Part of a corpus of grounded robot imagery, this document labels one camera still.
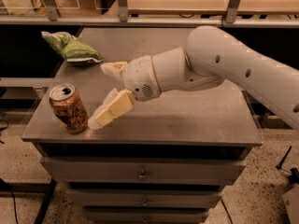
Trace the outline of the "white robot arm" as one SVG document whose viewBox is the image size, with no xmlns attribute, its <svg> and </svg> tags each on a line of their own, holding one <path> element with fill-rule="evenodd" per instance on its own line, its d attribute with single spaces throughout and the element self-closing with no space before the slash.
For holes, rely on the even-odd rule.
<svg viewBox="0 0 299 224">
<path fill-rule="evenodd" d="M 183 48 L 146 55 L 128 62 L 104 63 L 104 74 L 124 85 L 112 90 L 88 119 L 101 129 L 165 91 L 200 91 L 234 82 L 293 129 L 299 129 L 298 71 L 250 49 L 213 26 L 200 26 L 187 36 Z"/>
</svg>

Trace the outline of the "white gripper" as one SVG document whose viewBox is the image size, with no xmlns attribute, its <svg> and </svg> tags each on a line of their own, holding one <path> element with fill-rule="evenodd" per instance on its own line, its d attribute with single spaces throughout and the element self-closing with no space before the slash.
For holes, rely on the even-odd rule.
<svg viewBox="0 0 299 224">
<path fill-rule="evenodd" d="M 101 70 L 107 76 L 121 82 L 126 88 L 122 91 L 113 89 L 103 103 L 88 119 L 88 126 L 98 130 L 129 112 L 135 101 L 146 102 L 161 95 L 152 57 L 149 55 L 128 62 L 103 63 Z"/>
</svg>

